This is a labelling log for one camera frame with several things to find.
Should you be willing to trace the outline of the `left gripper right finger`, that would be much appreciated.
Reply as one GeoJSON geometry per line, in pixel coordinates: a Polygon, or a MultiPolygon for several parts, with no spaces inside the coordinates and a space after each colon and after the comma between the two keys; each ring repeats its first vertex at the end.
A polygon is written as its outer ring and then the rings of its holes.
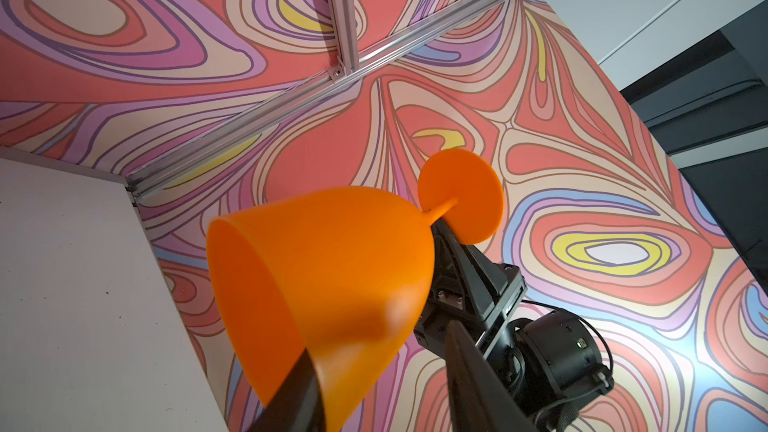
{"type": "Polygon", "coordinates": [[[536,430],[458,321],[447,326],[445,362],[453,431],[536,430]]]}

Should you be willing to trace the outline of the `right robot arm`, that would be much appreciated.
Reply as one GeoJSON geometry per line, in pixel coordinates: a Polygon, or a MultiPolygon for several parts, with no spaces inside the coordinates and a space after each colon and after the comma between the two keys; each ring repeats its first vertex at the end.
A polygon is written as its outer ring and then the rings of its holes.
{"type": "Polygon", "coordinates": [[[435,264],[418,343],[444,359],[456,431],[563,431],[611,392],[613,360],[596,329],[551,306],[514,318],[525,303],[520,268],[462,245],[446,221],[431,227],[435,264]]]}

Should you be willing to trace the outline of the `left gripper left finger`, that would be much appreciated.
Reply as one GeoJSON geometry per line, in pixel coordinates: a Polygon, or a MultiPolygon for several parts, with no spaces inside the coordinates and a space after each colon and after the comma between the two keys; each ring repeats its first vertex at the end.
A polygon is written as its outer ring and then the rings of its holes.
{"type": "Polygon", "coordinates": [[[319,380],[307,350],[300,355],[274,397],[248,432],[326,430],[319,380]]]}

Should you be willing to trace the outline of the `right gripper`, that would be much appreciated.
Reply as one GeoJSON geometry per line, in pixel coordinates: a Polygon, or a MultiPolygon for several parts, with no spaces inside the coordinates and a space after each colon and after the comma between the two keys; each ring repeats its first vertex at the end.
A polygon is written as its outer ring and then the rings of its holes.
{"type": "Polygon", "coordinates": [[[414,328],[420,346],[443,358],[447,326],[458,321],[491,366],[505,366],[513,347],[507,323],[527,290],[520,268],[494,263],[461,244],[443,219],[431,226],[435,263],[430,292],[414,328]]]}

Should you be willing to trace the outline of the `orange wine glass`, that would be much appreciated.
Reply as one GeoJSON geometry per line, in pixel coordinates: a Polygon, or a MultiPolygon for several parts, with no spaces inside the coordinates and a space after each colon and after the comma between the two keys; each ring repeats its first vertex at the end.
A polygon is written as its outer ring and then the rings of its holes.
{"type": "Polygon", "coordinates": [[[264,407],[307,350],[338,431],[412,333],[430,291],[431,226],[474,245],[498,229],[501,182],[461,149],[433,155],[410,202],[346,186],[223,215],[206,250],[233,349],[264,407]]]}

